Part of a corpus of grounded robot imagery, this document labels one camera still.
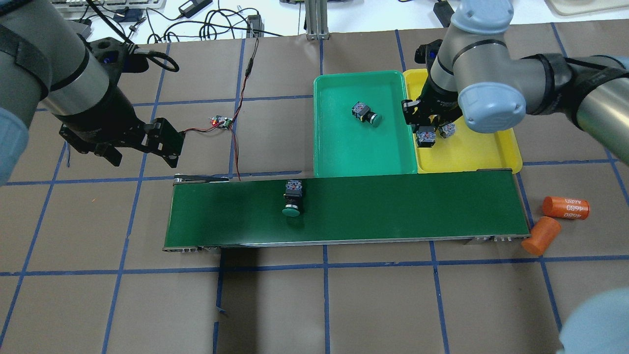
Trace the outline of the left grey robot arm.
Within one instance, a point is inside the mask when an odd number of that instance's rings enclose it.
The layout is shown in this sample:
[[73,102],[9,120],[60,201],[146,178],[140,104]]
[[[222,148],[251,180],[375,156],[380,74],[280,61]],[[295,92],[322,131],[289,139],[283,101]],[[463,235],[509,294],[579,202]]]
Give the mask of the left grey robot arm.
[[184,133],[166,118],[139,119],[118,86],[121,74],[145,72],[149,62],[179,71],[170,56],[124,37],[86,42],[47,0],[3,0],[0,13],[2,184],[27,148],[39,104],[81,154],[119,166],[119,148],[132,148],[178,165]]

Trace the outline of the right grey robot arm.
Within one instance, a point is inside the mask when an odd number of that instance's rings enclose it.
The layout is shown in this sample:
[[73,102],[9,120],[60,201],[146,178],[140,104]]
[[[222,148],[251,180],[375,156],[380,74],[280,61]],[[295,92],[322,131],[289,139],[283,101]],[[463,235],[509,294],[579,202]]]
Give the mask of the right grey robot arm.
[[443,40],[422,45],[428,78],[401,109],[420,138],[464,118],[479,134],[513,128],[525,115],[562,113],[628,162],[628,58],[535,54],[512,59],[510,0],[463,0]]

